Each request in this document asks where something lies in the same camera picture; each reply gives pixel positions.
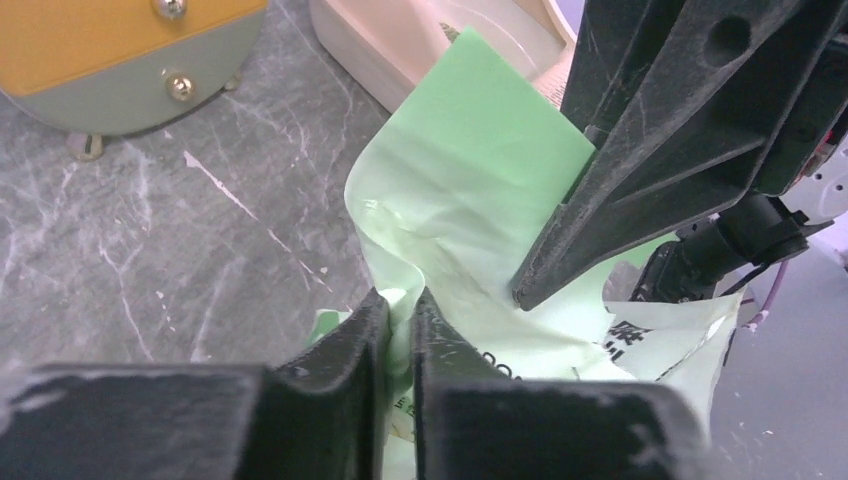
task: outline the yellow appliance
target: yellow appliance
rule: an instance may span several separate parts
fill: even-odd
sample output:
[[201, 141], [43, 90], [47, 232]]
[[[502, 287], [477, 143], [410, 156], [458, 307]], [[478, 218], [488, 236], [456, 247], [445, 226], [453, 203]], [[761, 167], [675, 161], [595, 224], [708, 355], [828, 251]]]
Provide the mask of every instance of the yellow appliance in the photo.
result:
[[267, 0], [0, 1], [0, 91], [77, 158], [235, 88]]

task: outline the screw hole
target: screw hole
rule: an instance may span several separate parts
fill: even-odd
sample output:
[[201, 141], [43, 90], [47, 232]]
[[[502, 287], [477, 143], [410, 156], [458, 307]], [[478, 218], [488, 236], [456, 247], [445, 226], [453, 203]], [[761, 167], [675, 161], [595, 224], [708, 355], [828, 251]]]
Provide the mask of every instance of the screw hole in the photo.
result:
[[727, 17], [710, 30], [704, 59], [713, 67], [736, 60], [751, 46], [751, 25], [741, 17]]

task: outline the scratched surface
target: scratched surface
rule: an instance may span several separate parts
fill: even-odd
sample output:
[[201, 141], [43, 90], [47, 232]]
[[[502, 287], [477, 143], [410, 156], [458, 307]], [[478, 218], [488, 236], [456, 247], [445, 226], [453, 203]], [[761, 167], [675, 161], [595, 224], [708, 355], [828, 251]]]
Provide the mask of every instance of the scratched surface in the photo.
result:
[[0, 95], [0, 368], [279, 363], [369, 282], [342, 200], [385, 112], [272, 2], [239, 90], [71, 161]]

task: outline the metal screw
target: metal screw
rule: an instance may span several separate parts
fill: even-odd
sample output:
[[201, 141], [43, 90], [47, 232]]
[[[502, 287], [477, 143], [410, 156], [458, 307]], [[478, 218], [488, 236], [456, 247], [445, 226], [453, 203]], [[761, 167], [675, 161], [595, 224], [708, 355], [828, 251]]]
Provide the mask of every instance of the metal screw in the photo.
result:
[[161, 17], [177, 20], [185, 15], [188, 0], [153, 0], [153, 7]]
[[174, 74], [165, 81], [168, 95], [178, 102], [188, 102], [194, 98], [194, 82], [183, 74]]

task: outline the beige plastic tray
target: beige plastic tray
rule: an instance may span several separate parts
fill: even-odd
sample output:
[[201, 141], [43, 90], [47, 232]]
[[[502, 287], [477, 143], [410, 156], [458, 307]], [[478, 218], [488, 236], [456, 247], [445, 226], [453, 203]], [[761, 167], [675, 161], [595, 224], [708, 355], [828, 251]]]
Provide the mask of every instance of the beige plastic tray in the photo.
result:
[[310, 8], [324, 47], [389, 111], [466, 27], [562, 101], [575, 35], [555, 0], [310, 0]]

